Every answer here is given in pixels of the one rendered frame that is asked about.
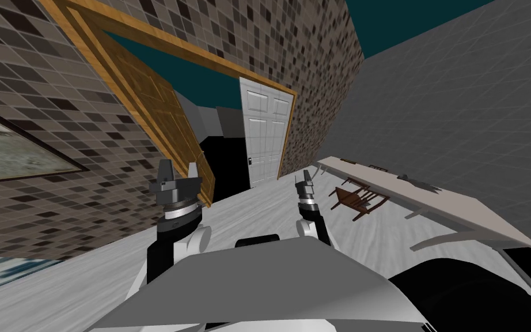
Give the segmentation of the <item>brown wooden door leaf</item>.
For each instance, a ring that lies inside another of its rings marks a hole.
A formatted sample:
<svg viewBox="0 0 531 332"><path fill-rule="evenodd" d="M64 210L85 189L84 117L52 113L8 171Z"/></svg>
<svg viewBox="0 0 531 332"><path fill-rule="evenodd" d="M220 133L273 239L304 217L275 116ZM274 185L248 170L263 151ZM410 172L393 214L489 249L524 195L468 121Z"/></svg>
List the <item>brown wooden door leaf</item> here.
<svg viewBox="0 0 531 332"><path fill-rule="evenodd" d="M108 65L108 74L114 80L114 90L121 102L173 160L183 177L187 176L189 164L196 164L203 179L199 197L210 207L215 176L172 86L109 34L100 32L98 37L102 45L100 54Z"/></svg>

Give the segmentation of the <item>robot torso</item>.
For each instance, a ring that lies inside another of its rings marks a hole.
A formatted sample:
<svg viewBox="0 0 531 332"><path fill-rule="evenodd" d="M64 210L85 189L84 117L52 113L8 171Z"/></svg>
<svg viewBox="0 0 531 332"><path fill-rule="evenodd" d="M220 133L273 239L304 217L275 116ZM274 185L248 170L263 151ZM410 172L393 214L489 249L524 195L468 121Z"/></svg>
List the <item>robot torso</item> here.
<svg viewBox="0 0 531 332"><path fill-rule="evenodd" d="M313 237L173 252L152 248L146 285L85 332L436 332L387 278Z"/></svg>

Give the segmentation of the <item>long white table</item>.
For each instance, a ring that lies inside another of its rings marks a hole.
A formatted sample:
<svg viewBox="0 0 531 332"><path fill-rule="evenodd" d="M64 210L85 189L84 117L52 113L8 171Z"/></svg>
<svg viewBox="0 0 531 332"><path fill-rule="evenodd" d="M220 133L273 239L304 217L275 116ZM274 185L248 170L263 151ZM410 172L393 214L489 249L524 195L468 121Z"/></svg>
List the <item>long white table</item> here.
<svg viewBox="0 0 531 332"><path fill-rule="evenodd" d="M448 190L439 190L437 193L433 193L416 187L405 180L400 180L391 173L365 165L351 164L333 156L319 160L315 164L318 169L353 178L391 198L399 198L417 206L418 210L407 215L407 219L424 212L433 212L469 228L468 232L450 233L424 240L412 246L412 251L466 240L511 241L514 242L515 247L531 248L529 237L476 198Z"/></svg>

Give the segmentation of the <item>white panelled door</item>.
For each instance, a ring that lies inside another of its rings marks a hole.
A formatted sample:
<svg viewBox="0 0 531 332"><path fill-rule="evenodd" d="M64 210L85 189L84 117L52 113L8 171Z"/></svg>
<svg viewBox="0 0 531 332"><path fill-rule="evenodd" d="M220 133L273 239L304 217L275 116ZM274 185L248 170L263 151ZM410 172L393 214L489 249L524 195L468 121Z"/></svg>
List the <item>white panelled door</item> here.
<svg viewBox="0 0 531 332"><path fill-rule="evenodd" d="M278 179L294 97L239 78L249 183L252 188Z"/></svg>

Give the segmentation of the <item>dark framed wall picture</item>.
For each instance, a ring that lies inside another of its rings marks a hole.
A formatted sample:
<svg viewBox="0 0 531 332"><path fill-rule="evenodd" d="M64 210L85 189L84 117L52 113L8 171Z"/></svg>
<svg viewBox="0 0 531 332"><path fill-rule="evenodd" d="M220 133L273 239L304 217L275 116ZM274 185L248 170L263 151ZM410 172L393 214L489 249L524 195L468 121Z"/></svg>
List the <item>dark framed wall picture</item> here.
<svg viewBox="0 0 531 332"><path fill-rule="evenodd" d="M86 170L84 166L0 116L0 181Z"/></svg>

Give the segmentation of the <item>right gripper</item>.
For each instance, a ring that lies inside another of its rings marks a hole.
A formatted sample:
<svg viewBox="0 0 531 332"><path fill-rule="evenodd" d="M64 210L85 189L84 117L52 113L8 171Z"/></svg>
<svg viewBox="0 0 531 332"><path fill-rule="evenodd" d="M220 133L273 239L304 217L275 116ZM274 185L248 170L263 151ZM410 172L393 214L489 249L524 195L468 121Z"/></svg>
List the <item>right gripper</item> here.
<svg viewBox="0 0 531 332"><path fill-rule="evenodd" d="M304 181L295 183L298 198L300 201L314 201L314 188L312 177L307 169L303 170L303 176Z"/></svg>

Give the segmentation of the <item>brown wooden chair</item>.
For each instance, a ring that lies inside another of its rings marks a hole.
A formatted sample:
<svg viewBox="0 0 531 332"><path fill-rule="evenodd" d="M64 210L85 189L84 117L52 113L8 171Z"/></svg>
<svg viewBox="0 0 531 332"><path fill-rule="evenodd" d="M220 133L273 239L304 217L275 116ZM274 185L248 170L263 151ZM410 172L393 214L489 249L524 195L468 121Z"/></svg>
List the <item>brown wooden chair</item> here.
<svg viewBox="0 0 531 332"><path fill-rule="evenodd" d="M357 211L358 214L352 219L354 222L378 209L390 199L389 196L372 190L368 184L364 184L353 178L347 178L344 183L347 182L356 184L359 187L355 191L347 191L341 187L335 187L329 194L329 196L336 195L337 197L337 203L331 207L331 210L339 205L344 205Z"/></svg>

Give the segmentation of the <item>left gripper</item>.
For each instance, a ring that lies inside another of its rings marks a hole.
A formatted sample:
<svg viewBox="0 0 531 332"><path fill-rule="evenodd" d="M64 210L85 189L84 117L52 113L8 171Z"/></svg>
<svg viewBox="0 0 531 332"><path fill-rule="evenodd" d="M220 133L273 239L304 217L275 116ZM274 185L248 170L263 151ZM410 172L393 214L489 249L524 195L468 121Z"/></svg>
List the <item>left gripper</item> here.
<svg viewBox="0 0 531 332"><path fill-rule="evenodd" d="M157 181L149 183L149 191L155 194L158 206L182 206L184 201L197 201L202 178L198 177L198 165L189 163L187 178L175 179L172 160L162 159L158 166Z"/></svg>

